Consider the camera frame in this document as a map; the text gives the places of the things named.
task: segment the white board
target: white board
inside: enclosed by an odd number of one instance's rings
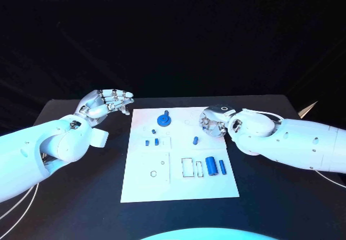
[[[164,110],[171,123],[161,127],[157,117]],[[225,139],[209,136],[199,127],[203,110],[204,107],[132,110],[121,203],[239,197]],[[214,158],[216,176],[207,174],[207,157]],[[183,177],[181,159],[191,159],[193,177]],[[220,173],[219,160],[223,160],[226,175]],[[203,177],[197,175],[196,162],[200,162]]]

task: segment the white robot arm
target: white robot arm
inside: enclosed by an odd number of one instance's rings
[[[115,89],[93,90],[73,114],[0,137],[0,202],[79,160],[89,145],[105,146],[108,132],[92,127],[108,113],[119,110],[129,114],[125,105],[134,102],[132,96]]]
[[[239,150],[292,167],[346,173],[346,131],[328,125],[227,105],[210,106],[199,126],[213,137],[227,133]]]

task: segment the black table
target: black table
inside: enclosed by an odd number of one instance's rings
[[[49,101],[36,124],[73,113],[78,102]],[[298,119],[282,95],[142,98],[128,108],[217,103]],[[278,239],[346,239],[346,189],[311,170],[245,155],[229,135],[225,142],[239,197],[121,203],[131,116],[109,114],[98,128],[109,132],[105,147],[90,146],[82,159],[41,182],[31,208],[7,239],[135,240],[203,227],[239,229]],[[334,173],[325,175],[340,182]],[[5,207],[17,199],[4,202]],[[0,233],[24,207],[1,221]]]

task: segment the black backdrop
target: black backdrop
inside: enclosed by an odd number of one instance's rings
[[[343,96],[344,27],[327,0],[3,4],[0,131],[30,126],[50,99],[93,89],[137,98],[285,94],[297,110],[315,100],[327,109]]]

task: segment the cable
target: cable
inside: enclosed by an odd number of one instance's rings
[[[3,236],[0,236],[0,240],[1,240],[3,237],[7,235],[7,233],[11,231],[11,229],[16,227],[16,225],[18,224],[21,218],[24,217],[24,215],[26,215],[26,213],[27,213],[27,210],[28,210],[28,208],[30,208],[30,206],[31,206],[31,203],[33,203],[33,201],[34,201],[34,196],[36,196],[37,189],[39,189],[39,184],[36,184],[34,193],[33,193],[33,196],[31,196],[31,199],[30,199],[28,206],[27,206],[27,208],[26,208],[26,210],[24,210],[24,212],[23,212],[23,215],[21,215],[21,217],[18,218],[18,220],[16,221],[16,223],[14,223],[14,225],[11,226],[11,228],[8,229],[8,231],[3,234]]]
[[[334,182],[333,180],[330,180],[318,171],[315,171],[331,183],[334,183],[336,185],[338,185],[340,187],[346,188],[344,185],[341,185],[340,183]]]
[[[14,206],[10,208],[10,210],[3,214],[3,216],[0,216],[0,220],[4,218],[4,216],[11,212],[11,210],[16,208],[16,206],[21,203],[21,201],[24,200],[24,198],[27,197],[30,191],[33,190],[33,186],[30,187],[30,189],[27,190],[24,196],[21,197],[21,199],[17,201],[17,203],[14,204]]]

